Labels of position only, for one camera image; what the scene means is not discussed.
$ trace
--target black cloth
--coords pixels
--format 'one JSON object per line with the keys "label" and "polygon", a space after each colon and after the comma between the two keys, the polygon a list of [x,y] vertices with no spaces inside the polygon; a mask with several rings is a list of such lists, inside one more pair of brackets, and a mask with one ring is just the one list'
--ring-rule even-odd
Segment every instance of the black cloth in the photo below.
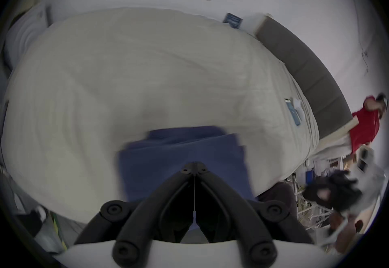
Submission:
{"label": "black cloth", "polygon": [[256,199],[260,202],[270,200],[281,201],[288,207],[290,214],[297,218],[297,206],[293,188],[287,183],[276,183],[269,190],[256,197]]}
{"label": "black cloth", "polygon": [[42,228],[41,218],[36,211],[32,211],[30,214],[19,214],[16,215],[16,217],[33,237],[35,237]]}

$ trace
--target person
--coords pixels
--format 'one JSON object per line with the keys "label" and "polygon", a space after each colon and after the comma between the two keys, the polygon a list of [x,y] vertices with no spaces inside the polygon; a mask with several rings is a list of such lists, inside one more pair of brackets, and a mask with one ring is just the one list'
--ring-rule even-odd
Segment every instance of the person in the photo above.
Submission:
{"label": "person", "polygon": [[358,117],[358,125],[309,159],[319,161],[340,158],[345,155],[353,157],[359,147],[373,141],[380,128],[380,120],[386,110],[387,98],[384,93],[380,93],[376,98],[372,95],[368,96],[363,102],[362,109],[353,113],[353,117]]}
{"label": "person", "polygon": [[[348,216],[347,225],[338,234],[337,240],[334,243],[335,250],[340,254],[345,254],[349,251],[362,236],[359,232],[362,230],[363,222],[361,220],[355,222],[355,220],[356,216]],[[337,212],[332,213],[329,217],[329,222],[330,230],[333,232],[343,222],[343,217]]]}

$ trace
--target red shirt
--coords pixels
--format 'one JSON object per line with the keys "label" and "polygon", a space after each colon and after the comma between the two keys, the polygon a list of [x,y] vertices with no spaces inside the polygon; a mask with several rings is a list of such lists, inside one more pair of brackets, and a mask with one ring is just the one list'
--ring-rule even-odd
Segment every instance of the red shirt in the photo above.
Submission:
{"label": "red shirt", "polygon": [[367,97],[363,102],[361,110],[353,113],[353,117],[358,117],[359,124],[350,130],[351,145],[353,147],[353,153],[364,144],[373,141],[380,128],[380,117],[378,110],[368,111],[364,104],[368,98],[375,100],[373,96]]}

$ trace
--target man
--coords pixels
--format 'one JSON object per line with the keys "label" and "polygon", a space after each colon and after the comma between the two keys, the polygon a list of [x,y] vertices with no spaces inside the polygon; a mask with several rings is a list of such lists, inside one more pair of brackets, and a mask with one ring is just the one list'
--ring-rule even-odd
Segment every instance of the man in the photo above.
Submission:
{"label": "man", "polygon": [[328,160],[344,155],[352,157],[361,145],[370,144],[378,133],[380,120],[387,109],[385,94],[380,93],[377,98],[368,96],[361,110],[353,113],[358,117],[358,125],[342,138],[330,143],[325,149],[310,157],[310,160]]}

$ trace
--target mattress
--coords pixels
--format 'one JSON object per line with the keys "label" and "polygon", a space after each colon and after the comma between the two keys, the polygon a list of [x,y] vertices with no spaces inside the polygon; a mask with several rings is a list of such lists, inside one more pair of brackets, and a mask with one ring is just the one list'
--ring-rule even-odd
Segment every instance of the mattress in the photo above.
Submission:
{"label": "mattress", "polygon": [[[285,98],[301,100],[300,126]],[[8,172],[48,209],[85,223],[125,199],[115,156],[150,130],[236,133],[254,195],[289,176],[319,140],[300,87],[259,41],[172,10],[110,9],[53,24],[22,57],[5,99]]]}

